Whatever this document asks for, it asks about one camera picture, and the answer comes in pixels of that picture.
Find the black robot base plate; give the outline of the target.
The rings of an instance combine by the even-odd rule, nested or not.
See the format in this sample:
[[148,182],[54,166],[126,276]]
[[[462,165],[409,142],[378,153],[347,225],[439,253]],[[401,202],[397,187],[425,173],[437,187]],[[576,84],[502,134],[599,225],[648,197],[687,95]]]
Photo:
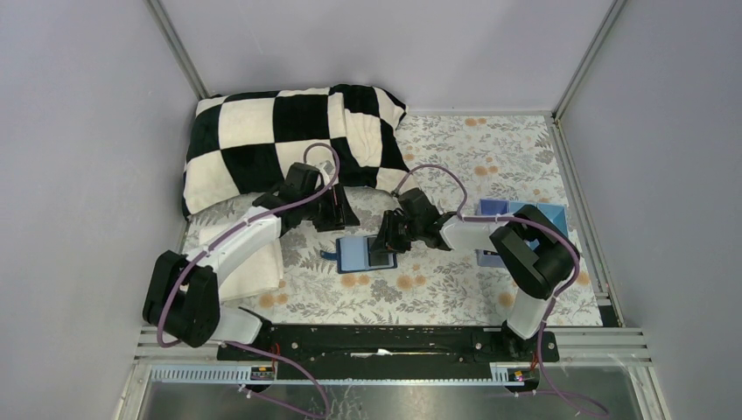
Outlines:
[[499,327],[428,325],[300,325],[265,326],[253,346],[295,361],[270,361],[272,367],[306,369],[322,379],[342,375],[437,378],[440,372],[483,376],[485,366],[514,363],[526,368],[538,361],[560,359],[556,338],[520,339]]

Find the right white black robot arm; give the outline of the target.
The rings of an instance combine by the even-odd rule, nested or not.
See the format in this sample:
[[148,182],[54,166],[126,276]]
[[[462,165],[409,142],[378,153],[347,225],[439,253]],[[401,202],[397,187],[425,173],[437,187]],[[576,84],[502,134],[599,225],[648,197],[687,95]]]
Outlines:
[[384,213],[369,254],[402,254],[413,242],[443,251],[495,253],[519,289],[504,326],[522,340],[545,326],[556,296],[579,274],[577,247],[534,205],[494,215],[441,213],[418,188],[398,202],[399,208]]

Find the blue leather card holder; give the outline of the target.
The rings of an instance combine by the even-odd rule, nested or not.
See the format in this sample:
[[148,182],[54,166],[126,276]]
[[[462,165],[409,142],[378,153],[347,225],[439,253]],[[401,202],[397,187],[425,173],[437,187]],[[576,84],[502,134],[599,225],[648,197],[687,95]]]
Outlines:
[[[321,250],[320,257],[323,260],[336,263],[337,271],[340,274],[353,274],[359,272],[385,270],[370,269],[368,267],[368,245],[367,238],[371,236],[344,236],[336,240],[335,251],[328,252]],[[396,258],[396,267],[386,270],[396,269],[398,266]]]

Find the blue plastic compartment tray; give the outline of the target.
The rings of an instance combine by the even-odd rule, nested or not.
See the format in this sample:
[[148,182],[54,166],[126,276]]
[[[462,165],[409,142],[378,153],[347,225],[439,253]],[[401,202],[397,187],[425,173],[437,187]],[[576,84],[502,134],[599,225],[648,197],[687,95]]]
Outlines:
[[[476,215],[492,216],[501,214],[514,214],[526,205],[533,205],[557,228],[559,232],[569,237],[566,218],[566,207],[549,203],[535,203],[505,199],[481,199],[479,201]],[[476,250],[477,264],[480,267],[505,268],[501,257],[493,251]]]

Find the black white checkered pillow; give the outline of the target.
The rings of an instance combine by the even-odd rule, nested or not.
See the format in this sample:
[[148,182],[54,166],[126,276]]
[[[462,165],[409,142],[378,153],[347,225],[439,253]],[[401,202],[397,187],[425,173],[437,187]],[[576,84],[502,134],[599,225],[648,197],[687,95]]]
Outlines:
[[284,181],[292,164],[339,157],[346,187],[417,187],[396,140],[408,107],[389,91],[339,84],[248,92],[197,103],[185,157],[185,218]]

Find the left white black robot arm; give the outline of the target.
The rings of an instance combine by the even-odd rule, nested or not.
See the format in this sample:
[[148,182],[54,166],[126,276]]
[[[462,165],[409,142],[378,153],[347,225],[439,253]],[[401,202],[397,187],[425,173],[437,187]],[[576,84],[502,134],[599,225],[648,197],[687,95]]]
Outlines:
[[252,343],[263,321],[248,311],[224,307],[219,288],[256,253],[276,245],[303,221],[319,232],[359,223],[335,176],[324,180],[320,169],[294,163],[284,182],[257,197],[234,225],[186,254],[161,254],[142,312],[143,320],[156,327],[159,345]]

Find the floral patterned bed sheet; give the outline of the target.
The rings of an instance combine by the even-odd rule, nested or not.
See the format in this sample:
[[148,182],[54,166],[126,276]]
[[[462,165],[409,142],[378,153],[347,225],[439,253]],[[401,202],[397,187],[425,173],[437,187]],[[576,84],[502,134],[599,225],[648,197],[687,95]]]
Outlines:
[[[396,137],[438,208],[473,214],[481,199],[568,204],[549,128],[541,115],[411,115]],[[480,267],[471,250],[415,243],[396,269],[340,274],[319,255],[336,239],[307,223],[291,230],[280,241],[278,288],[240,306],[276,323],[484,326],[499,325],[514,306],[511,276]]]

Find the folded white towel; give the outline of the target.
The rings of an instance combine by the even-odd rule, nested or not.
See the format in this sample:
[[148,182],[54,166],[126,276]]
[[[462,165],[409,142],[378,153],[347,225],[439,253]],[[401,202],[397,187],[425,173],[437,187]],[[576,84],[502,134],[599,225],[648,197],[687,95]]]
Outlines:
[[276,218],[259,220],[234,231],[212,252],[222,303],[278,288],[284,275],[279,235]]

